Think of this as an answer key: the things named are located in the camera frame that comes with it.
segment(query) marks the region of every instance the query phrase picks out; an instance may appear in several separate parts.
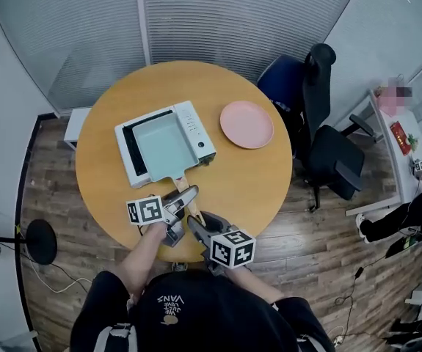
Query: plate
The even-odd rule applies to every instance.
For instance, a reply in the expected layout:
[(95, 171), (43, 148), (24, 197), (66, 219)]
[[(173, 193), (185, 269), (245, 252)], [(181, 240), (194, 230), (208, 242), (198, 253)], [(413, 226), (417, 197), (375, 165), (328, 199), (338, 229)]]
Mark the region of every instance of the plate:
[(245, 149), (267, 145), (274, 134), (271, 117), (258, 104), (238, 100), (224, 107), (220, 126), (234, 144)]

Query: wooden floor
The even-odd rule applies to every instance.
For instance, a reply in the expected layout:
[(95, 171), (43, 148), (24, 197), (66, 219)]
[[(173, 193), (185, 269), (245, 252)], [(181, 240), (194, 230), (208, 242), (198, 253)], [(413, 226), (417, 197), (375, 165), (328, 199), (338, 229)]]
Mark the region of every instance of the wooden floor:
[[(59, 244), (55, 263), (75, 278), (92, 279), (121, 261), (127, 251), (103, 232), (84, 206), (76, 182), (75, 154), (62, 142), (66, 124), (49, 120), (41, 125), (26, 177), (22, 230), (33, 219), (49, 221)], [(305, 209), (313, 204), (313, 192), (294, 173), (280, 212), (258, 236), (251, 265), (256, 275), (288, 296), (305, 297), (332, 339), (346, 327), (350, 305), (347, 300), (336, 306), (335, 299), (349, 294), (360, 266), (382, 257), (398, 238), (366, 245), (357, 234), (354, 217), (344, 216), (347, 208), (381, 200), (395, 191), (383, 144), (361, 144), (367, 147), (364, 191), (346, 202), (322, 189), (321, 209), (310, 214)], [(63, 293), (52, 293), (35, 276), (28, 260), (23, 258), (22, 265), (26, 300), (40, 344), (44, 351), (63, 351), (85, 292), (74, 285)], [(71, 283), (58, 268), (34, 266), (55, 290)], [(153, 274), (168, 269), (168, 264), (157, 262)], [(415, 317), (416, 308), (405, 305), (404, 299), (421, 281), (422, 245), (365, 269), (356, 281), (349, 333), (364, 331), (373, 336), (347, 337), (338, 351), (389, 351), (380, 337), (395, 318)], [(88, 289), (89, 283), (82, 283)]]

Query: chair seat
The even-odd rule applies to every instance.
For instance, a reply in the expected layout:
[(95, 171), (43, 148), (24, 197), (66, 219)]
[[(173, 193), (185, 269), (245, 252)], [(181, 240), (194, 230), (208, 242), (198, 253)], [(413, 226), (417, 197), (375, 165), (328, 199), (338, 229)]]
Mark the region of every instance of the chair seat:
[(349, 200), (355, 189), (338, 176), (335, 171), (336, 161), (343, 162), (360, 176), (364, 152), (334, 128), (323, 125), (316, 131), (310, 152), (304, 160), (304, 167), (318, 185), (328, 185), (338, 196)]

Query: white desk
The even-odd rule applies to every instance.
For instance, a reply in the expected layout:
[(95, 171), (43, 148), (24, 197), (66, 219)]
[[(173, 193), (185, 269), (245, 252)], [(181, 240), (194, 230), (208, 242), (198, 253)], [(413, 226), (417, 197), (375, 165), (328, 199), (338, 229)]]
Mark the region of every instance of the white desk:
[[(422, 159), (422, 133), (418, 122), (415, 119), (415, 115), (408, 110), (406, 110), (403, 114), (393, 117), (387, 115), (383, 111), (380, 111), (372, 91), (369, 92), (369, 101), (379, 122), (382, 135), (387, 145), (388, 155), (390, 156), (390, 162), (393, 167), (393, 176), (395, 177), (397, 194), (394, 197), (384, 199), (370, 205), (347, 210), (347, 216), (408, 203), (413, 201), (415, 196), (422, 192), (422, 182), (416, 180), (411, 172), (412, 159)], [(390, 126), (396, 121), (400, 122), (407, 136), (408, 134), (412, 134), (416, 139), (418, 139), (418, 147), (415, 152), (411, 151), (406, 156), (401, 152), (399, 144), (390, 130)]]

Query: red package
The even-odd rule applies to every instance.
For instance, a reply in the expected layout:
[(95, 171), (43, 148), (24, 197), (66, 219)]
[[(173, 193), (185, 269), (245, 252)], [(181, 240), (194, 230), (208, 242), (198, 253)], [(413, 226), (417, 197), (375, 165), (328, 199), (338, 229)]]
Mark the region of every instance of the red package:
[(411, 146), (408, 144), (408, 137), (404, 132), (401, 124), (397, 121), (390, 125), (390, 130), (396, 138), (396, 141), (399, 143), (399, 147), (403, 155), (408, 155), (411, 151)]

